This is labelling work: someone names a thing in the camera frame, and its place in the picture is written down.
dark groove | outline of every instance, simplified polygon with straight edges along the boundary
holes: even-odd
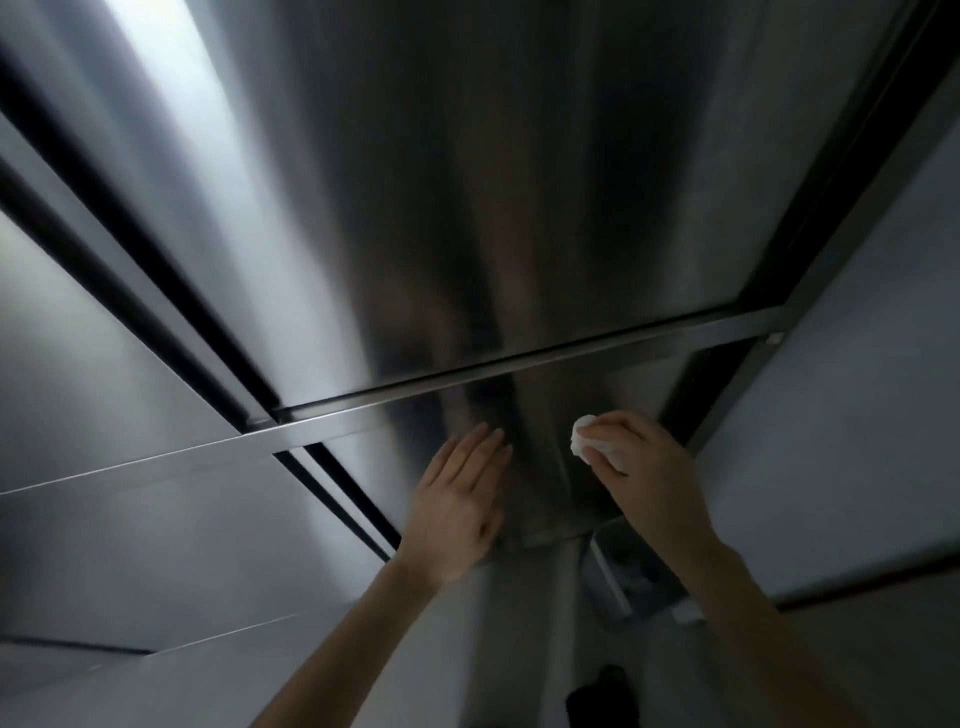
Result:
[[[360,527],[360,524],[357,523],[353,517],[344,510],[344,507],[336,501],[336,499],[328,493],[324,487],[317,482],[316,478],[310,474],[303,465],[297,460],[296,457],[291,455],[289,452],[278,452],[274,457],[280,462],[280,464],[286,468],[290,473],[295,477],[300,483],[314,495],[314,497],[325,505],[334,516],[340,519],[343,524],[353,531],[353,534],[360,539],[364,544],[370,547],[370,549],[379,556],[383,561],[390,561],[390,557],[387,556],[386,552],[377,545],[367,532]]]
[[[660,412],[660,424],[681,445],[686,445],[736,370],[743,364],[756,339],[722,344],[693,354]]]
[[[960,51],[960,3],[917,4],[817,155],[740,301],[789,298],[893,152]]]
[[[141,649],[139,647],[120,647],[115,644],[78,643],[72,640],[46,640],[42,637],[21,637],[19,635],[0,635],[0,643],[22,644],[28,647],[81,649],[88,652],[109,652],[115,655],[135,655],[137,657],[155,654],[152,649]]]
[[[13,68],[13,64],[0,54],[0,111],[173,303],[260,406],[268,412],[275,411],[279,399],[270,384],[167,260],[151,235],[84,158],[70,135],[64,133],[34,93],[16,76]]]
[[[3,160],[0,160],[0,209],[207,404],[238,431],[246,430],[247,413],[230,393],[170,335],[122,281],[100,265]]]
[[[778,609],[781,612],[796,612],[801,609],[809,609],[810,607],[819,607],[824,604],[830,604],[831,602],[863,596],[890,587],[901,586],[928,576],[948,573],[956,569],[960,569],[960,553],[951,553],[928,561],[925,564],[871,576],[867,579],[854,581],[852,584],[845,584],[835,589],[827,589],[816,595],[788,599],[778,604]]]
[[[316,445],[307,445],[304,449],[310,454],[310,457],[320,464],[320,467],[340,487],[340,490],[353,501],[353,504],[360,509],[360,512],[379,531],[386,542],[393,548],[398,548],[400,546],[400,532],[380,512],[380,509],[370,500],[370,497],[357,484],[353,476],[347,472],[347,469],[340,464],[334,454],[327,449],[326,445],[317,443]]]

black object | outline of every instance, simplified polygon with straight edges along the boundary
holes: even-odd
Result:
[[[623,517],[593,532],[580,575],[590,602],[610,624],[651,617],[686,596],[677,575]]]
[[[572,692],[566,699],[570,728],[637,728],[640,710],[623,667],[607,665],[592,685]]]

metal strip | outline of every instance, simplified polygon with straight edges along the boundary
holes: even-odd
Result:
[[[636,362],[696,352],[776,330],[780,325],[780,315],[779,306],[748,312],[718,311],[378,387],[318,402],[300,408],[296,413],[289,413],[294,418],[306,413],[306,419],[295,419],[293,422],[269,426],[194,448],[38,483],[9,491],[2,498],[6,508],[12,505],[11,501],[16,501],[17,494],[29,493],[34,488],[56,488],[59,497],[84,495],[87,492],[102,495],[104,492],[129,488],[135,484],[153,483],[210,470],[366,429],[378,422],[378,405],[391,401],[592,355],[602,356],[604,361],[611,357],[617,362]]]
[[[624,619],[629,619],[634,615],[634,608],[631,607],[630,602],[627,601],[627,596],[623,594],[623,590],[620,589],[620,585],[613,576],[613,572],[610,571],[610,564],[607,563],[603,551],[600,550],[600,545],[597,544],[596,539],[593,538],[590,539],[590,553],[593,554],[593,558],[600,568],[600,573],[603,574],[603,579],[607,582],[607,586],[613,594],[613,600],[616,602],[616,606],[620,608]]]

white tissue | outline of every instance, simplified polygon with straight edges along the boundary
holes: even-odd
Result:
[[[587,459],[584,457],[584,448],[593,448],[598,452],[603,453],[603,455],[610,461],[611,465],[626,475],[626,464],[617,454],[616,448],[613,446],[613,444],[608,443],[605,440],[590,440],[589,438],[577,433],[578,427],[586,427],[596,419],[596,415],[584,415],[583,417],[578,418],[575,423],[573,423],[573,431],[570,433],[570,452],[586,463]]]

reflective metal surface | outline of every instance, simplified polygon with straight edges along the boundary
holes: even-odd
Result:
[[[687,354],[769,333],[779,328],[779,321],[780,309],[776,306],[746,313],[735,310],[716,312],[371,389],[312,404],[302,410],[291,410],[286,414],[294,418],[293,422],[9,492],[4,505],[8,509],[14,508],[21,497],[29,502],[32,490],[46,491],[50,497],[56,493],[61,500],[82,502],[123,490],[131,483],[150,483],[224,467],[376,428],[384,422],[384,405],[403,406],[405,401],[420,395],[471,386],[481,391],[486,381],[510,372],[534,381],[547,381],[555,370],[578,372],[584,379],[597,378],[601,373],[637,362]],[[618,346],[610,347],[611,342]],[[558,388],[555,391],[558,398],[570,399],[576,390]],[[594,407],[599,404],[597,401],[587,403]],[[305,419],[297,420],[300,415]]]
[[[159,650],[356,599],[383,565],[274,458],[0,497],[0,633]]]
[[[236,434],[0,212],[0,492]]]
[[[285,405],[732,301],[895,0],[9,0]]]
[[[379,424],[325,442],[400,530],[424,468],[450,434],[487,421],[515,448],[504,486],[506,548],[589,532],[617,514],[607,492],[569,449],[581,415],[632,406],[656,416],[685,356],[605,370],[564,362],[382,405]]]

